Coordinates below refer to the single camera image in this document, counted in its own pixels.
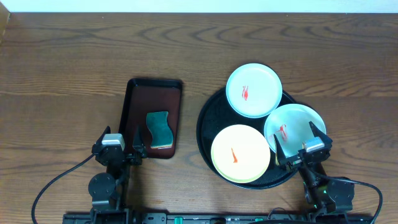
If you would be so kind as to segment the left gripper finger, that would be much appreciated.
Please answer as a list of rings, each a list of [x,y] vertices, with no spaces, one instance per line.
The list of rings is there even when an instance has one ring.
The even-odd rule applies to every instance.
[[[97,139],[97,141],[95,142],[95,144],[98,145],[102,145],[102,140],[105,137],[106,134],[110,134],[111,133],[111,128],[109,126],[107,126],[105,128],[105,130],[103,131],[103,133],[101,134],[101,136]]]
[[[144,152],[144,143],[142,141],[141,131],[140,131],[139,127],[137,127],[135,130],[132,147],[135,151],[137,151],[139,153]]]

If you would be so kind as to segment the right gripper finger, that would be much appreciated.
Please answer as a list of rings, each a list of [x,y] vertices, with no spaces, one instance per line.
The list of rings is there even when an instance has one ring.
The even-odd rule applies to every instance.
[[[332,139],[329,138],[324,132],[319,130],[312,121],[309,122],[310,128],[312,130],[312,133],[315,137],[319,137],[322,142],[325,144],[325,146],[331,146],[332,144]]]
[[[286,165],[286,157],[282,149],[282,146],[280,145],[280,142],[275,134],[273,135],[273,137],[275,141],[275,164]]]

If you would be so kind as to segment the green sponge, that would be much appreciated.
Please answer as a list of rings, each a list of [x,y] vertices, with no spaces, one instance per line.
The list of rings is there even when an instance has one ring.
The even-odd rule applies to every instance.
[[[150,144],[152,149],[172,147],[174,135],[167,122],[168,115],[168,111],[157,111],[146,116],[146,125],[152,136]]]

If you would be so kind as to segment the yellow plate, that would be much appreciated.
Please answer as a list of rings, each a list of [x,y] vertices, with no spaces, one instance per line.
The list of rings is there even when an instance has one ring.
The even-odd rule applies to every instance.
[[[245,184],[268,169],[271,150],[265,137],[251,126],[235,124],[222,129],[211,144],[211,161],[225,179]]]

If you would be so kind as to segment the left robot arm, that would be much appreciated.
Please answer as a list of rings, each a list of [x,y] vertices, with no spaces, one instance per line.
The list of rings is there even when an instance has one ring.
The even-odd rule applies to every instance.
[[[112,134],[109,126],[93,144],[92,155],[106,167],[106,172],[95,175],[88,184],[92,197],[88,223],[142,223],[142,214],[126,205],[130,168],[141,165],[146,157],[139,129],[136,129],[132,147],[134,152],[126,152],[123,135]]]

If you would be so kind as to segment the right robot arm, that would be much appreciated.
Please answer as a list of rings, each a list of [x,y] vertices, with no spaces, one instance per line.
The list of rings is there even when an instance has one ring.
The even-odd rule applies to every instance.
[[[308,123],[313,137],[302,144],[294,156],[286,156],[276,135],[275,164],[288,172],[299,172],[303,179],[305,198],[313,205],[307,218],[315,222],[321,216],[344,216],[353,209],[354,185],[348,178],[338,181],[326,175],[322,162],[330,157],[332,139],[313,122]]]

